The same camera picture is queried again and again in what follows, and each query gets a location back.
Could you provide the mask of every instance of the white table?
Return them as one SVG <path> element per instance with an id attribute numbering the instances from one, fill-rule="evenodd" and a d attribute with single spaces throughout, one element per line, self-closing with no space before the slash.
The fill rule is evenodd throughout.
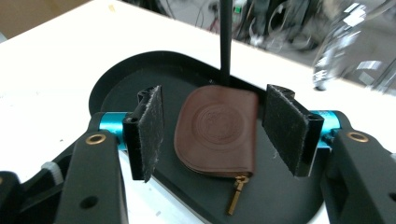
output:
<path id="1" fill-rule="evenodd" d="M 0 170 L 17 173 L 22 182 L 29 179 L 85 132 L 98 78 L 114 64 L 153 50 L 220 65 L 218 36 L 110 0 L 92 1 L 0 44 Z M 396 152 L 396 98 L 345 81 L 314 91 L 311 68 L 236 42 L 231 65 L 233 76 L 258 87 L 292 89 L 310 110 L 343 111 L 356 130 Z M 126 184 L 133 185 L 127 194 L 134 201 L 129 207 L 134 222 L 200 222 L 155 181 Z M 317 222 L 323 220 L 325 213 Z"/>

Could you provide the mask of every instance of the brown leather wallet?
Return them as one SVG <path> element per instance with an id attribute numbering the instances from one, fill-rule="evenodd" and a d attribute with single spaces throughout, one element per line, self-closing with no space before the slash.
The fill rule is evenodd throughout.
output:
<path id="1" fill-rule="evenodd" d="M 179 159 L 205 175 L 252 176 L 258 103 L 252 91 L 216 85 L 193 91 L 178 116 Z"/>

